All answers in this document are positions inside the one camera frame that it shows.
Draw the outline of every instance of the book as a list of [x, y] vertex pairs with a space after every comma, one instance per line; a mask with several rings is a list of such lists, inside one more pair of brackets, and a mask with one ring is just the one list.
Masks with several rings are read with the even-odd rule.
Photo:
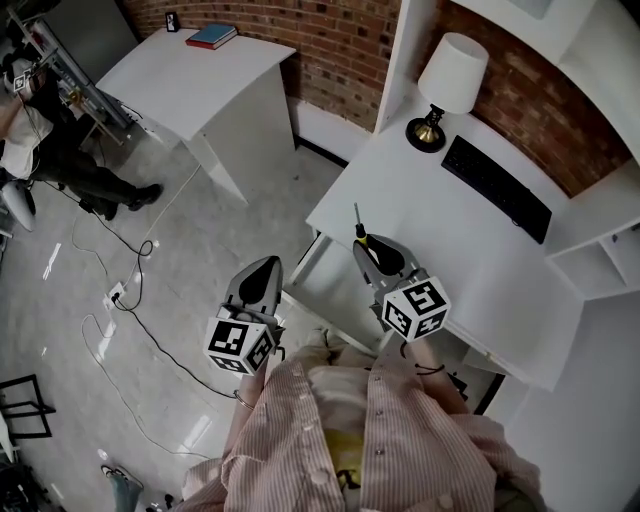
[[212, 23], [211, 25], [207, 25], [196, 34], [193, 34], [185, 42], [189, 46], [215, 50], [230, 39], [233, 39], [237, 34], [238, 31], [232, 25], [218, 25]]

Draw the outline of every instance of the shirt button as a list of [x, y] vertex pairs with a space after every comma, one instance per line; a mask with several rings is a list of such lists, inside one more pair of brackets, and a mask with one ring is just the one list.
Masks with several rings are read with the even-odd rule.
[[453, 498], [449, 494], [443, 494], [438, 497], [438, 505], [444, 510], [450, 510], [453, 508]]
[[324, 469], [318, 469], [311, 473], [311, 481], [316, 485], [326, 484], [329, 481], [329, 475]]

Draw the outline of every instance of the shoe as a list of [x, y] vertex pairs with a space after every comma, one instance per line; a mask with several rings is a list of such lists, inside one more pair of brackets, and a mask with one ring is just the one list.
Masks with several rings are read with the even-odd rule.
[[129, 205], [129, 210], [131, 210], [132, 212], [137, 212], [143, 206], [155, 203], [162, 195], [163, 190], [164, 187], [162, 185], [158, 185], [157, 183], [155, 185], [151, 185], [150, 187], [140, 189], [138, 193], [138, 199], [136, 199]]
[[142, 485], [142, 482], [140, 482], [137, 478], [133, 478], [131, 476], [131, 473], [129, 473], [122, 466], [118, 466], [117, 468], [115, 468], [113, 470], [113, 473], [115, 473], [116, 475], [120, 475], [121, 477], [125, 478], [126, 480], [129, 480], [130, 482], [133, 482], [134, 484], [138, 485], [138, 487], [140, 487], [141, 489], [144, 489], [144, 485]]
[[109, 205], [109, 208], [104, 213], [104, 220], [106, 220], [107, 222], [113, 220], [116, 216], [116, 213], [118, 213], [118, 203], [113, 203]]

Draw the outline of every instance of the electrical cable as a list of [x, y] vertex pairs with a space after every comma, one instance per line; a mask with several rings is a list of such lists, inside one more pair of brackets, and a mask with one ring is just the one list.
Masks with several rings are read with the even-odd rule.
[[[180, 193], [184, 190], [184, 188], [191, 182], [191, 180], [195, 177], [195, 175], [198, 173], [198, 171], [200, 170], [201, 165], [198, 164], [198, 166], [194, 169], [194, 171], [191, 173], [191, 175], [187, 178], [187, 180], [182, 184], [182, 186], [178, 189], [178, 191], [175, 193], [175, 195], [171, 198], [171, 201], [169, 201], [167, 203], [167, 205], [162, 209], [162, 211], [160, 212], [160, 214], [156, 217], [156, 220], [153, 221], [153, 224], [151, 224], [151, 227], [147, 230], [147, 232], [144, 234], [144, 236], [142, 237], [142, 239], [146, 239], [149, 234], [151, 233], [151, 231], [153, 231], [153, 228], [156, 227], [156, 224], [158, 223], [158, 221], [160, 220], [160, 218], [164, 215], [164, 213], [169, 209], [169, 206], [171, 206], [173, 204], [173, 202], [176, 200], [176, 198], [180, 195]], [[129, 285], [129, 282], [131, 281], [131, 278], [133, 277], [133, 273], [136, 270], [136, 264], [134, 263], [133, 267], [131, 268], [131, 272], [129, 273], [129, 277], [127, 278], [127, 280], [125, 281], [123, 288], [126, 288]]]
[[[120, 299], [116, 299], [116, 302], [119, 302], [119, 303], [122, 305], [122, 302], [120, 302]], [[209, 391], [212, 391], [212, 392], [213, 392], [213, 393], [215, 393], [216, 395], [220, 395], [220, 396], [223, 396], [223, 397], [225, 397], [225, 398], [231, 398], [232, 400], [235, 400], [235, 399], [236, 399], [236, 397], [235, 397], [235, 396], [233, 396], [233, 395], [229, 395], [229, 394], [227, 394], [227, 393], [223, 393], [222, 391], [218, 391], [218, 390], [216, 390], [216, 389], [213, 389], [213, 388], [211, 388], [211, 387], [207, 386], [203, 381], [201, 381], [198, 377], [196, 377], [196, 376], [191, 372], [191, 370], [189, 370], [189, 368], [187, 368], [186, 366], [183, 366], [183, 365], [182, 365], [182, 364], [180, 364], [178, 361], [176, 361], [175, 357], [173, 357], [169, 352], [167, 352], [165, 349], [163, 349], [163, 348], [160, 346], [160, 344], [158, 343], [158, 340], [156, 340], [156, 338], [153, 336], [153, 334], [151, 334], [151, 333], [149, 332], [149, 329], [147, 329], [147, 327], [142, 323], [142, 321], [140, 320], [140, 318], [138, 317], [138, 315], [136, 314], [136, 312], [135, 312], [135, 311], [133, 311], [133, 308], [132, 308], [132, 309], [120, 309], [120, 308], [118, 307], [118, 305], [117, 305], [117, 304], [116, 304], [116, 308], [117, 308], [118, 310], [120, 310], [120, 311], [125, 311], [125, 312], [127, 312], [127, 313], [131, 313], [131, 314], [135, 317], [136, 322], [138, 322], [138, 324], [140, 325], [140, 327], [142, 327], [142, 329], [144, 330], [144, 332], [146, 332], [146, 333], [147, 333], [147, 336], [149, 336], [149, 338], [151, 338], [151, 340], [153, 340], [153, 342], [155, 343], [155, 345], [156, 345], [156, 347], [158, 348], [158, 350], [159, 350], [160, 352], [162, 352], [164, 355], [166, 355], [169, 359], [171, 359], [171, 360], [175, 363], [175, 365], [176, 365], [176, 366], [178, 366], [178, 367], [182, 368], [185, 372], [187, 372], [187, 373], [189, 374], [189, 376], [190, 376], [193, 380], [197, 381], [197, 382], [198, 382], [198, 383], [200, 383], [202, 386], [204, 386], [205, 388], [207, 388]]]
[[[33, 119], [31, 118], [31, 114], [27, 110], [27, 105], [25, 104], [25, 102], [22, 99], [22, 96], [20, 96], [20, 94], [18, 94], [18, 98], [20, 98], [20, 103], [22, 104], [22, 108], [23, 108], [25, 114], [27, 114], [27, 117], [29, 118], [29, 124], [31, 125], [31, 129], [36, 134], [36, 137], [38, 137], [38, 147], [39, 147], [40, 144], [42, 144], [42, 137], [40, 137], [40, 132], [38, 132], [38, 129], [36, 128], [36, 124], [33, 122]], [[38, 163], [36, 164], [35, 169], [33, 169], [31, 171], [31, 174], [33, 174], [34, 172], [36, 172], [38, 170], [38, 167], [40, 167], [40, 161], [41, 161], [41, 159], [38, 157]]]
[[98, 141], [98, 147], [100, 148], [100, 154], [102, 155], [102, 167], [107, 166], [107, 159], [104, 157], [104, 150], [102, 149], [102, 142], [100, 142], [100, 135], [96, 139]]
[[[128, 308], [126, 307], [119, 299], [118, 296], [114, 296], [114, 297], [109, 297], [109, 299], [113, 300], [114, 306], [116, 307], [116, 309], [118, 309], [119, 311], [124, 311], [127, 313], [131, 313], [136, 321], [138, 322], [138, 324], [142, 327], [142, 329], [145, 331], [145, 333], [147, 334], [147, 336], [149, 336], [149, 338], [151, 338], [151, 340], [154, 342], [154, 344], [156, 345], [157, 349], [162, 352], [163, 354], [165, 354], [167, 357], [169, 357], [173, 363], [180, 367], [182, 370], [184, 370], [192, 379], [194, 379], [196, 382], [198, 382], [200, 385], [202, 385], [203, 387], [207, 388], [209, 391], [225, 397], [225, 398], [229, 398], [232, 400], [235, 400], [235, 396], [229, 395], [227, 393], [223, 393], [222, 391], [218, 391], [216, 389], [211, 388], [210, 386], [208, 386], [207, 384], [205, 384], [202, 380], [200, 380], [198, 377], [196, 377], [193, 372], [191, 372], [191, 370], [189, 370], [187, 367], [185, 367], [184, 365], [180, 364], [169, 352], [167, 352], [166, 350], [164, 350], [160, 344], [158, 343], [158, 340], [149, 332], [149, 330], [147, 329], [147, 327], [142, 323], [142, 321], [140, 320], [140, 318], [138, 317], [138, 315], [134, 312], [134, 309], [136, 309], [140, 303], [142, 302], [142, 293], [143, 293], [143, 283], [144, 283], [144, 277], [143, 277], [143, 273], [142, 273], [142, 263], [141, 263], [141, 258], [142, 257], [147, 257], [149, 256], [154, 249], [153, 246], [153, 242], [151, 240], [146, 239], [146, 237], [149, 235], [149, 233], [153, 230], [153, 228], [155, 227], [156, 223], [160, 220], [160, 217], [162, 217], [162, 215], [167, 211], [167, 209], [169, 208], [169, 206], [171, 206], [171, 204], [175, 201], [175, 199], [178, 197], [178, 195], [180, 194], [180, 192], [182, 192], [182, 190], [187, 186], [187, 184], [193, 179], [193, 177], [196, 175], [196, 173], [198, 172], [198, 170], [200, 169], [200, 165], [198, 165], [198, 167], [196, 167], [196, 169], [193, 171], [193, 173], [189, 176], [189, 178], [183, 183], [183, 185], [180, 187], [180, 189], [178, 190], [178, 192], [175, 194], [175, 196], [171, 199], [171, 201], [169, 201], [169, 203], [164, 207], [164, 209], [160, 212], [160, 214], [158, 215], [158, 217], [156, 217], [156, 220], [153, 222], [153, 224], [151, 225], [151, 227], [149, 228], [149, 230], [147, 231], [147, 233], [145, 234], [145, 236], [143, 238], [145, 238], [145, 240], [142, 242], [142, 245], [140, 246], [139, 250], [135, 250], [126, 240], [124, 240], [118, 233], [116, 233], [113, 229], [111, 229], [109, 226], [107, 226], [102, 219], [100, 219], [100, 217], [98, 217], [98, 215], [95, 214], [95, 212], [93, 212], [93, 215], [98, 219], [98, 221], [100, 222], [100, 224], [102, 224], [102, 226], [107, 229], [111, 234], [113, 234], [122, 244], [125, 245], [125, 247], [127, 247], [127, 249], [129, 249], [131, 252], [136, 254], [136, 262], [133, 266], [133, 269], [131, 270], [131, 273], [129, 275], [129, 278], [127, 279], [127, 283], [129, 283], [129, 281], [131, 280], [131, 277], [133, 276], [133, 272], [135, 271], [136, 267], [138, 268], [138, 271], [140, 272], [140, 294], [138, 296], [138, 300], [136, 302], [136, 304], [131, 307]], [[54, 190], [57, 190], [58, 192], [64, 194], [65, 196], [67, 196], [69, 199], [71, 199], [72, 201], [76, 202], [79, 204], [79, 201], [76, 201], [75, 199], [73, 199], [71, 196], [69, 196], [68, 194], [65, 194], [62, 190], [57, 189], [56, 187], [54, 187], [53, 185], [51, 185], [50, 183], [47, 183], [47, 185], [49, 185], [51, 188], [53, 188]], [[78, 220], [78, 215], [76, 215], [76, 218], [74, 219], [74, 223], [73, 223], [73, 229], [71, 231], [71, 243], [73, 244], [73, 246], [82, 252], [89, 252], [94, 254], [97, 258], [98, 261], [100, 262], [100, 265], [102, 266], [104, 272], [105, 272], [105, 276], [108, 278], [108, 272], [107, 272], [107, 268], [104, 266], [104, 264], [102, 263], [102, 259], [100, 258], [99, 254], [95, 251], [92, 251], [90, 249], [83, 249], [81, 247], [78, 247], [73, 239], [73, 235], [75, 233], [75, 226], [76, 226], [76, 222]], [[149, 243], [151, 244], [149, 250], [147, 252], [143, 252], [143, 248], [144, 246]], [[161, 444], [157, 443], [156, 441], [154, 441], [153, 439], [151, 439], [143, 430], [142, 426], [140, 425], [138, 418], [136, 417], [135, 413], [133, 412], [133, 410], [131, 409], [131, 407], [129, 406], [129, 404], [126, 402], [126, 400], [124, 399], [124, 397], [122, 396], [122, 393], [120, 392], [120, 389], [118, 388], [118, 386], [113, 382], [113, 380], [111, 379], [111, 377], [109, 376], [109, 373], [107, 372], [107, 370], [104, 368], [104, 366], [100, 363], [100, 361], [98, 360], [98, 358], [95, 356], [95, 354], [93, 353], [93, 351], [91, 350], [91, 348], [89, 347], [89, 343], [87, 342], [87, 339], [84, 335], [84, 324], [87, 321], [88, 318], [93, 318], [94, 322], [96, 323], [96, 326], [98, 327], [98, 330], [100, 331], [100, 334], [102, 335], [103, 338], [106, 339], [111, 339], [110, 337], [105, 336], [104, 332], [102, 331], [102, 328], [100, 327], [95, 315], [90, 314], [87, 315], [83, 320], [82, 323], [80, 325], [80, 330], [81, 330], [81, 334], [82, 334], [82, 339], [84, 340], [84, 344], [87, 348], [87, 350], [91, 353], [92, 358], [94, 359], [94, 361], [98, 364], [98, 366], [100, 366], [100, 369], [102, 370], [102, 372], [105, 374], [105, 377], [107, 377], [107, 379], [109, 380], [109, 383], [114, 387], [114, 389], [116, 390], [116, 392], [118, 393], [118, 396], [120, 397], [120, 399], [122, 400], [122, 403], [125, 405], [125, 407], [129, 410], [129, 413], [131, 414], [131, 416], [133, 417], [133, 420], [136, 424], [136, 426], [138, 427], [138, 430], [140, 430], [140, 433], [152, 444], [154, 444], [155, 446], [159, 447], [160, 449], [164, 450], [165, 452], [171, 454], [171, 455], [193, 455], [196, 457], [200, 457], [202, 459], [208, 460], [210, 459], [210, 457], [207, 457], [205, 455], [199, 454], [199, 453], [194, 453], [194, 452], [172, 452], [171, 450], [168, 450], [167, 448], [165, 448], [164, 446], [162, 446]]]
[[138, 417], [136, 416], [136, 414], [133, 412], [133, 409], [129, 406], [127, 401], [122, 396], [122, 392], [120, 391], [120, 388], [118, 388], [116, 383], [113, 382], [113, 380], [109, 376], [109, 373], [107, 372], [105, 367], [102, 365], [102, 363], [98, 360], [96, 355], [93, 353], [93, 351], [91, 350], [91, 347], [89, 346], [89, 343], [87, 342], [87, 338], [84, 335], [84, 324], [85, 324], [85, 322], [87, 321], [88, 318], [93, 318], [94, 322], [96, 323], [96, 326], [98, 327], [98, 331], [100, 331], [100, 334], [102, 335], [102, 337], [104, 339], [111, 339], [112, 338], [112, 336], [105, 336], [104, 335], [104, 333], [102, 332], [102, 328], [100, 327], [100, 324], [98, 323], [98, 320], [96, 319], [96, 317], [94, 315], [87, 315], [87, 316], [84, 317], [84, 320], [82, 320], [82, 324], [80, 325], [80, 331], [81, 331], [81, 334], [82, 334], [82, 339], [84, 340], [84, 344], [87, 347], [87, 350], [89, 351], [89, 353], [91, 354], [91, 357], [93, 358], [93, 360], [98, 364], [98, 366], [102, 370], [102, 373], [104, 373], [104, 375], [107, 378], [107, 380], [109, 381], [109, 383], [113, 386], [113, 388], [118, 393], [118, 396], [120, 397], [120, 400], [122, 400], [122, 403], [126, 406], [127, 410], [131, 414], [131, 417], [133, 418], [133, 421], [135, 422], [136, 426], [138, 427], [138, 430], [145, 437], [145, 439], [147, 441], [149, 441], [151, 444], [156, 445], [158, 448], [164, 450], [165, 452], [167, 452], [170, 455], [193, 455], [194, 457], [200, 457], [201, 459], [209, 460], [211, 457], [207, 457], [206, 455], [202, 455], [201, 453], [195, 453], [195, 452], [172, 452], [171, 450], [169, 450], [169, 449], [165, 448], [164, 446], [162, 446], [160, 443], [158, 443], [158, 442], [154, 441], [153, 439], [151, 439], [145, 433], [144, 429], [142, 428], [142, 425], [140, 425], [140, 422], [138, 421]]
[[54, 187], [51, 183], [49, 183], [48, 181], [43, 181], [42, 183], [44, 183], [45, 185], [50, 186], [53, 190], [56, 190], [58, 192], [60, 192], [61, 194], [67, 196], [69, 199], [71, 199], [74, 203], [76, 204], [80, 204], [80, 201], [78, 201], [77, 199], [74, 199], [73, 197], [71, 197], [69, 194], [67, 194], [64, 190], [60, 190], [57, 187]]
[[[402, 343], [402, 345], [400, 346], [400, 355], [401, 355], [404, 359], [406, 359], [406, 358], [407, 358], [407, 356], [404, 354], [404, 349], [405, 349], [405, 347], [406, 347], [406, 346], [407, 346], [407, 342], [406, 342], [406, 341], [404, 341], [404, 342]], [[415, 364], [415, 367], [416, 367], [416, 368], [421, 368], [421, 369], [423, 369], [423, 370], [429, 370], [429, 371], [424, 372], [424, 373], [416, 373], [416, 375], [422, 375], [422, 376], [425, 376], [425, 375], [433, 375], [433, 374], [438, 373], [438, 372], [441, 372], [442, 370], [444, 370], [444, 369], [445, 369], [445, 366], [444, 366], [443, 364], [441, 364], [441, 365], [440, 365], [440, 366], [438, 366], [437, 368], [429, 368], [428, 366], [420, 366], [418, 363], [416, 363], [416, 364]]]
[[75, 234], [76, 231], [76, 223], [78, 222], [78, 214], [76, 213], [76, 217], [75, 219], [73, 219], [73, 228], [71, 229], [71, 244], [80, 252], [88, 252], [90, 254], [93, 254], [97, 259], [98, 259], [98, 263], [100, 263], [100, 265], [102, 266], [102, 270], [104, 270], [104, 275], [107, 279], [107, 286], [109, 286], [109, 272], [107, 272], [107, 267], [105, 267], [104, 263], [102, 263], [102, 258], [100, 258], [100, 255], [92, 250], [92, 249], [83, 249], [82, 247], [79, 247], [78, 245], [76, 245], [75, 240], [73, 239], [73, 235]]

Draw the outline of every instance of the table lamp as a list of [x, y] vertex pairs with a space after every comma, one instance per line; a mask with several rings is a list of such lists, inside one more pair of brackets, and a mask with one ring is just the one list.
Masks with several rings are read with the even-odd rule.
[[476, 102], [489, 54], [482, 45], [462, 34], [442, 36], [418, 80], [420, 93], [431, 103], [425, 118], [413, 119], [406, 136], [425, 153], [440, 151], [446, 137], [438, 126], [445, 112], [466, 114]]

